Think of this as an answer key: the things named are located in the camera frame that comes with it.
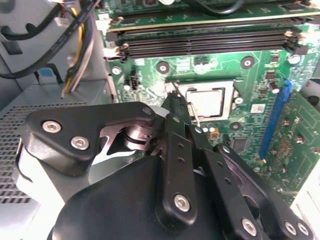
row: wire bundle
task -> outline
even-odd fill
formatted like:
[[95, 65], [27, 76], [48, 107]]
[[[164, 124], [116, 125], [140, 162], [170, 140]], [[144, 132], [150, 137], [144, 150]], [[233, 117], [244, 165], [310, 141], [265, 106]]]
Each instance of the wire bundle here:
[[[75, 8], [71, 7], [70, 11], [75, 17], [78, 15]], [[76, 89], [88, 66], [94, 47], [93, 24], [93, 17], [90, 16], [88, 20], [78, 28], [78, 48], [74, 58], [74, 64], [67, 71], [65, 87], [61, 92], [61, 97], [64, 97], [65, 94], [73, 92]]]
[[38, 69], [43, 68], [47, 64], [47, 62], [49, 62], [64, 47], [64, 45], [71, 38], [72, 34], [87, 20], [87, 18], [90, 15], [90, 12], [95, 8], [96, 4], [99, 1], [100, 0], [85, 0], [85, 4], [82, 7], [82, 11], [79, 13], [79, 15], [73, 20], [70, 26], [59, 37], [59, 39], [54, 43], [54, 45], [38, 61], [18, 72], [7, 74], [0, 73], [0, 78], [19, 79], [27, 75], [33, 74]]

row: black cable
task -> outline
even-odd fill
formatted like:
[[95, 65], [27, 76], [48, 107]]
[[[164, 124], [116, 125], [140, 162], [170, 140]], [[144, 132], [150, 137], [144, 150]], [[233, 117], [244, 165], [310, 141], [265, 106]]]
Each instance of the black cable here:
[[39, 26], [33, 28], [25, 34], [10, 34], [5, 33], [4, 28], [1, 29], [2, 35], [9, 41], [23, 41], [28, 40], [39, 33], [41, 33], [48, 25], [52, 22], [52, 20], [57, 16], [57, 14], [61, 11], [59, 4], [55, 5], [54, 8], [50, 11], [50, 13], [45, 17], [45, 19], [39, 24]]
[[204, 5], [203, 3], [199, 2], [198, 0], [182, 0], [185, 4], [188, 4], [193, 9], [196, 9], [206, 15], [209, 16], [219, 16], [219, 15], [229, 15], [237, 11], [239, 8], [242, 7], [242, 5], [245, 3], [245, 0], [238, 0], [235, 4], [233, 4], [231, 7], [218, 10], [214, 9], [212, 7], [208, 7]]
[[81, 51], [79, 54], [79, 60], [76, 62], [75, 65], [73, 65], [72, 67], [70, 67], [67, 70], [67, 74], [66, 74], [65, 79], [68, 79], [77, 73], [77, 71], [78, 71], [78, 69], [84, 59], [88, 45], [90, 44], [90, 41], [93, 37], [93, 24], [91, 24], [90, 21], [91, 21], [90, 19], [87, 19], [84, 23], [84, 33], [83, 33], [82, 47], [81, 47]]
[[3, 74], [0, 73], [0, 78], [4, 79], [19, 79], [30, 74], [33, 74], [38, 69], [42, 68], [49, 62], [59, 50], [68, 42], [71, 38], [72, 34], [78, 30], [80, 25], [87, 19], [90, 12], [95, 8], [96, 4], [100, 0], [87, 0], [87, 4], [85, 7], [82, 8], [82, 11], [77, 16], [76, 19], [70, 24], [70, 26], [66, 29], [66, 31], [62, 34], [61, 37], [55, 42], [55, 44], [35, 63], [30, 65], [29, 67], [14, 73]]

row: black plastic bracket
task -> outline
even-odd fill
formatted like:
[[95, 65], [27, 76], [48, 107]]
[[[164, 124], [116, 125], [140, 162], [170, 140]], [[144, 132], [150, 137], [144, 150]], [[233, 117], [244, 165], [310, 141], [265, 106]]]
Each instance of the black plastic bracket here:
[[[99, 153], [100, 138], [108, 138], [106, 147], [109, 148], [122, 129], [151, 126], [155, 119], [154, 111], [141, 102], [41, 110], [27, 116], [22, 142], [33, 157], [63, 174], [79, 176], [88, 171]], [[61, 131], [45, 131], [46, 121], [59, 123]], [[86, 138], [89, 147], [74, 148], [71, 145], [74, 137]]]
[[[208, 192], [218, 211], [221, 226], [227, 239], [269, 240], [261, 226], [254, 219], [245, 199], [224, 158], [213, 152], [202, 130], [190, 125], [188, 132], [194, 143], [198, 164], [208, 178]], [[251, 229], [251, 234], [244, 228]]]
[[180, 232], [197, 218], [192, 148], [185, 138], [185, 123], [166, 116], [165, 133], [151, 155], [160, 155], [155, 212], [170, 231]]
[[[264, 231], [271, 239], [282, 240], [312, 240], [314, 238], [308, 225], [298, 218], [289, 206], [271, 190], [263, 180], [239, 157], [228, 148], [224, 150], [223, 144], [214, 147], [214, 151], [225, 159], [228, 167], [240, 179], [239, 190], [242, 196], [250, 197], [259, 211], [259, 218]], [[308, 235], [302, 233], [298, 225], [303, 225]]]

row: chip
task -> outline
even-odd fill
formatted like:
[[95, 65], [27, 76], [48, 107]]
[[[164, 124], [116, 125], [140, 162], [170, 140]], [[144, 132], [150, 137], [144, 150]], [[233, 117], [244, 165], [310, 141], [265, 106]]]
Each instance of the chip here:
[[267, 71], [265, 74], [265, 79], [275, 79], [276, 73], [274, 71]]
[[241, 153], [246, 149], [247, 145], [247, 137], [234, 137], [231, 148], [236, 152], [236, 153]]

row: green circuit board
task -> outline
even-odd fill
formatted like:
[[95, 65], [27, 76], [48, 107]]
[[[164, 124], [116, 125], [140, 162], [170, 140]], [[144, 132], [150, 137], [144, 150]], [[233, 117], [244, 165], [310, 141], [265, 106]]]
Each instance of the green circuit board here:
[[[306, 32], [318, 31], [315, 25], [301, 27]], [[273, 109], [276, 94], [267, 87], [270, 81], [266, 79], [267, 72], [274, 72], [274, 80], [279, 88], [284, 84], [284, 78], [290, 79], [294, 89], [300, 90], [315, 71], [320, 58], [320, 38], [312, 37], [307, 45], [310, 49], [307, 55], [300, 56], [300, 62], [290, 64], [290, 54], [285, 50], [247, 51], [236, 53], [202, 54], [194, 56], [149, 57], [131, 59], [126, 63], [119, 60], [109, 62], [111, 69], [120, 69], [120, 74], [113, 74], [116, 95], [119, 102], [140, 101], [151, 106], [160, 106], [166, 97], [165, 84], [168, 82], [197, 83], [233, 80], [235, 89], [239, 92], [243, 103], [238, 104], [228, 120], [206, 121], [201, 123], [203, 129], [218, 130], [218, 137], [212, 139], [212, 132], [206, 134], [212, 145], [221, 143], [223, 135], [228, 134], [232, 144], [242, 140], [243, 149], [238, 153], [258, 173], [262, 171], [265, 162], [259, 158], [258, 151]], [[254, 58], [254, 66], [243, 69], [241, 61], [245, 57]], [[210, 65], [208, 71], [199, 71], [194, 62], [206, 59]], [[159, 62], [167, 62], [170, 71], [161, 74], [157, 70]], [[125, 89], [125, 82], [135, 70], [139, 86], [136, 90]], [[240, 123], [237, 130], [231, 129], [233, 123]]]
[[[282, 18], [294, 18], [301, 16], [319, 15], [320, 10], [316, 8], [306, 7], [300, 4], [299, 6], [287, 9], [282, 5], [268, 6], [248, 6], [240, 11], [226, 16], [208, 16], [199, 13], [173, 13], [173, 14], [155, 14], [154, 16], [125, 17], [124, 20], [114, 21], [111, 23], [109, 32], [149, 29], [159, 27], [177, 27], [183, 25], [195, 24], [212, 24], [212, 23], [232, 23], [243, 21], [259, 21], [259, 20], [274, 20]], [[109, 11], [99, 9], [97, 15], [105, 14]]]
[[319, 159], [320, 113], [293, 91], [280, 115], [261, 176], [291, 204]]

